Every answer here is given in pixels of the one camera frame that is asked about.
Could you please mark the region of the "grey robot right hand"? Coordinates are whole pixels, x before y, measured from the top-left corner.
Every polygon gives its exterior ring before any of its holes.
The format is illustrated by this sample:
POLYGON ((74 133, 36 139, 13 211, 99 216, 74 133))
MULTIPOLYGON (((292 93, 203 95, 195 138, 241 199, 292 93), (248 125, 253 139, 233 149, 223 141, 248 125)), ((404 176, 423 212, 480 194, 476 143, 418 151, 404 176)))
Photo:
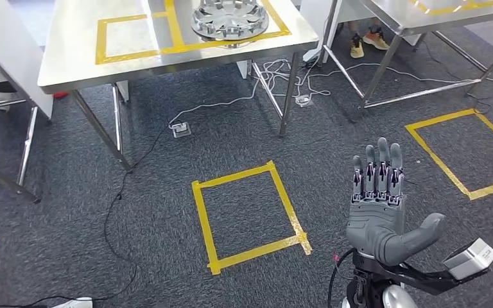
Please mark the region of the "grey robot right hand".
POLYGON ((428 215, 419 227, 405 231, 404 172, 401 147, 380 137, 377 146, 365 148, 354 165, 346 236, 364 255, 387 266, 397 266, 436 243, 444 234, 446 216, 428 215))

